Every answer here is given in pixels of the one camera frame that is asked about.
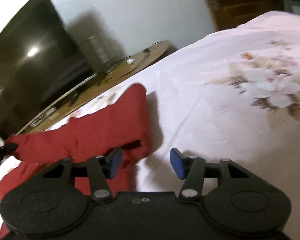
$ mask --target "tv stand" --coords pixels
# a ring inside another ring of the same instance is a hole
[[[55,111],[54,115],[46,118],[36,127],[31,127],[30,125],[25,126],[16,135],[19,135],[21,133],[35,133],[47,130],[52,125],[61,121],[63,118],[70,115],[79,107],[85,105],[103,92],[109,90],[115,85],[123,82],[127,78],[133,76],[134,74],[142,71],[143,69],[149,67],[150,65],[167,56],[169,53],[169,47],[169,41],[161,41],[149,47],[148,52],[141,51],[129,57],[134,59],[132,64],[127,63],[127,59],[122,59],[117,63],[118,66],[109,74],[98,73],[98,75],[87,82],[86,88],[76,96],[72,106],[69,106],[70,102],[66,101],[64,105],[62,105]]]

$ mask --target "white wall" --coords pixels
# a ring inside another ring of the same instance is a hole
[[[0,0],[0,32],[27,1]],[[103,35],[119,44],[122,56],[163,40],[180,49],[214,32],[205,0],[52,1],[66,27],[92,15]],[[82,30],[72,35],[82,45]]]

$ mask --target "bed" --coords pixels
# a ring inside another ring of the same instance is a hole
[[[292,213],[284,232],[300,239],[300,16],[273,11],[210,34],[71,116],[114,103],[135,82],[147,89],[153,137],[153,154],[138,163],[137,190],[180,190],[172,147],[208,162],[229,158],[288,195]],[[0,179],[18,162],[8,158]],[[205,180],[203,194],[216,185]]]

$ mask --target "red cloth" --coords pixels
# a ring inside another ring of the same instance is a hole
[[[41,164],[72,157],[75,163],[96,155],[106,155],[122,147],[122,163],[112,180],[113,194],[134,189],[134,165],[150,153],[146,89],[141,84],[129,87],[113,105],[81,118],[70,118],[57,130],[11,136],[6,142],[18,144],[13,154],[21,164],[0,181],[0,201],[16,186],[41,169]],[[90,195],[87,178],[76,178],[74,186]]]

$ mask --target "black tv screen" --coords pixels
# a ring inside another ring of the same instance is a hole
[[[92,75],[51,1],[30,0],[0,33],[1,137]]]

